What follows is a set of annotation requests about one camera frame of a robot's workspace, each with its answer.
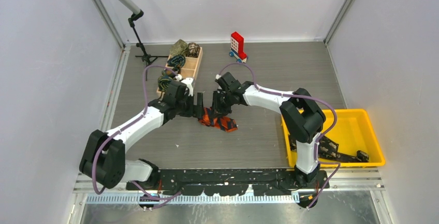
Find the orange navy striped tie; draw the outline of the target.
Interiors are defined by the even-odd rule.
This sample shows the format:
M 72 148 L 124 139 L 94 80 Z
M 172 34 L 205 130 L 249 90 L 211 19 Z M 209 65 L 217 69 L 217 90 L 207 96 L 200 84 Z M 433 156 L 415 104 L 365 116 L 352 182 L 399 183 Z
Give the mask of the orange navy striped tie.
M 225 132 L 233 132 L 238 130 L 238 125 L 234 119 L 227 116 L 213 118 L 213 110 L 204 108 L 204 112 L 198 122 L 207 127 L 214 127 Z

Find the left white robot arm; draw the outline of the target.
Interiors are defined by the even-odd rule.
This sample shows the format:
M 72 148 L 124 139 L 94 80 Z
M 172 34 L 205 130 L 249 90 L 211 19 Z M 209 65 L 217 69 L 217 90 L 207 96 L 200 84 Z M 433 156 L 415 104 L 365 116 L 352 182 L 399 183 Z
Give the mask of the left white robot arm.
M 103 192 L 99 185 L 111 189 L 119 183 L 139 182 L 147 190 L 158 185 L 158 167 L 145 159 L 127 160 L 126 152 L 176 116 L 195 116 L 193 81 L 193 78 L 172 81 L 162 98 L 148 102 L 126 123 L 90 134 L 79 170 L 91 178 L 97 194 Z

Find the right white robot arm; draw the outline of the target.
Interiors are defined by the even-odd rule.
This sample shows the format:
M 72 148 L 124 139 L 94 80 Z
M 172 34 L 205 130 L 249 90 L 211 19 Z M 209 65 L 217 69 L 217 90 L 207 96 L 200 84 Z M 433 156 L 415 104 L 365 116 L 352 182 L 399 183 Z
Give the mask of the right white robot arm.
M 212 116 L 228 115 L 235 104 L 261 107 L 281 114 L 296 144 L 295 181 L 302 188 L 309 188 L 314 184 L 320 169 L 316 142 L 326 117 L 308 91 L 299 88 L 295 92 L 284 92 L 265 88 L 251 81 L 240 83 L 229 72 L 222 76 L 217 75 L 215 81 L 218 89 L 213 93 Z

